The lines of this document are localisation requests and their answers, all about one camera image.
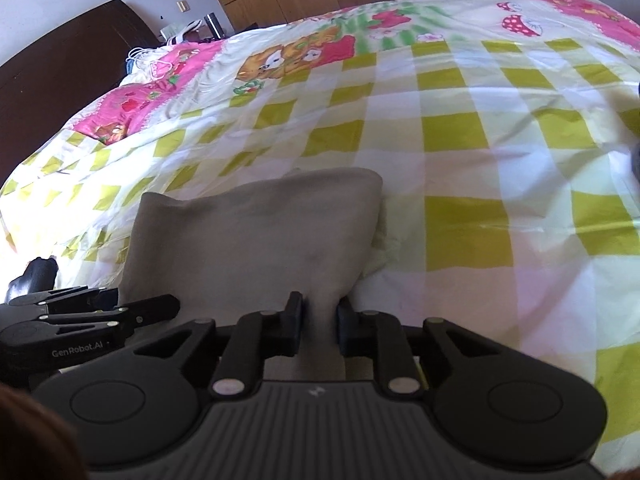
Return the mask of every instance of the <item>logo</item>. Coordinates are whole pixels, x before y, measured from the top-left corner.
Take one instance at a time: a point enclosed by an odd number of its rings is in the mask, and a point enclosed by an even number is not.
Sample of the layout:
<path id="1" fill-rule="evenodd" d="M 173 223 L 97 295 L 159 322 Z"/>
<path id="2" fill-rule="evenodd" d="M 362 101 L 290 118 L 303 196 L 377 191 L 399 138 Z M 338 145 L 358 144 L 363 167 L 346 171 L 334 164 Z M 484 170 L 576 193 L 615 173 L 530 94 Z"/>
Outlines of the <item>logo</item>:
<path id="1" fill-rule="evenodd" d="M 326 393 L 326 390 L 322 386 L 316 386 L 313 390 L 307 390 L 309 395 L 313 395 L 316 399 Z"/>
<path id="2" fill-rule="evenodd" d="M 73 354 L 81 354 L 84 352 L 91 352 L 93 350 L 101 350 L 103 348 L 102 341 L 96 341 L 95 343 L 89 343 L 82 346 L 70 346 L 62 350 L 54 350 L 51 352 L 52 357 L 68 357 Z"/>

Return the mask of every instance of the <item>bed sheet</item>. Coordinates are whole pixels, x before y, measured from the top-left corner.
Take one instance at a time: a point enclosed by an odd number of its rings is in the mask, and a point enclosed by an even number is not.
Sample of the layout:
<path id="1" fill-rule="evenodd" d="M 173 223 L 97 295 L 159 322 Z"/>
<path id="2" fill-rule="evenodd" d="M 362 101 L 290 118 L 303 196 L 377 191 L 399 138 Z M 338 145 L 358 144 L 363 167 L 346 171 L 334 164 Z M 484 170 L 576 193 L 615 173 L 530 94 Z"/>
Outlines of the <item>bed sheet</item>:
<path id="1" fill-rule="evenodd" d="M 63 129 L 21 164 L 5 261 L 112 285 L 145 191 L 369 168 L 385 201 L 356 306 L 581 375 L 609 407 L 595 463 L 639 465 L 639 38 L 597 0 L 399 0 L 240 34 L 139 133 Z"/>

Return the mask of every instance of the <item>headboard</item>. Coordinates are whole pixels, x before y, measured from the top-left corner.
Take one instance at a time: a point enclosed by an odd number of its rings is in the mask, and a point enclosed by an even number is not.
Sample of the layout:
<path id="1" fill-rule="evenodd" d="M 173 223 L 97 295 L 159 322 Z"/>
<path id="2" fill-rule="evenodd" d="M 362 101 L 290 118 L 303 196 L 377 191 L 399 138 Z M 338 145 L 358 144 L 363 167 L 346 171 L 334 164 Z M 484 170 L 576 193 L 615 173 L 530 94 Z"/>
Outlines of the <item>headboard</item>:
<path id="1" fill-rule="evenodd" d="M 0 66 L 0 186 L 72 115 L 120 83 L 136 46 L 159 41 L 123 1 L 111 0 Z"/>

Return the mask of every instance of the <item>folded garment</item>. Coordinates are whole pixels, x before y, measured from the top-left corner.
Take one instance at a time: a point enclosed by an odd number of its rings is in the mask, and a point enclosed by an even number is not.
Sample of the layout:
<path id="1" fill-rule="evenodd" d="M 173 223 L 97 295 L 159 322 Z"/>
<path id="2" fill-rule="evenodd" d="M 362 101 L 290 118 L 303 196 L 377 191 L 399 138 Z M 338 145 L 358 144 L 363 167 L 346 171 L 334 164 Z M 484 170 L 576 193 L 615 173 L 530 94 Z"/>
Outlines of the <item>folded garment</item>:
<path id="1" fill-rule="evenodd" d="M 359 168 L 297 172 L 188 201 L 144 194 L 120 303 L 173 294 L 181 309 L 132 342 L 200 317 L 225 326 L 281 310 L 297 290 L 308 299 L 300 352 L 267 360 L 265 378 L 344 380 L 335 307 L 365 267 L 381 199 L 380 176 Z"/>

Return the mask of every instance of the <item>folded cloth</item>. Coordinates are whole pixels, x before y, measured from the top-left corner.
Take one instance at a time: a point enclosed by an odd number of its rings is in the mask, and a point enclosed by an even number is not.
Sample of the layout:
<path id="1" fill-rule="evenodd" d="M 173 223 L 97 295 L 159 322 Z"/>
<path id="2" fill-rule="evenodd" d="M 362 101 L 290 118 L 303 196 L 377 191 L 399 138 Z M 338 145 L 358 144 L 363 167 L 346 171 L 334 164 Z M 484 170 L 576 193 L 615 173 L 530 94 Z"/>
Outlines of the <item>folded cloth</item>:
<path id="1" fill-rule="evenodd" d="M 264 377 L 344 380 L 335 307 L 365 267 L 381 199 L 380 176 L 359 168 L 296 172 L 187 201 L 145 193 L 120 304 L 173 294 L 180 314 L 132 341 L 191 319 L 225 326 L 281 310 L 297 290 L 308 299 L 300 352 L 267 360 Z"/>

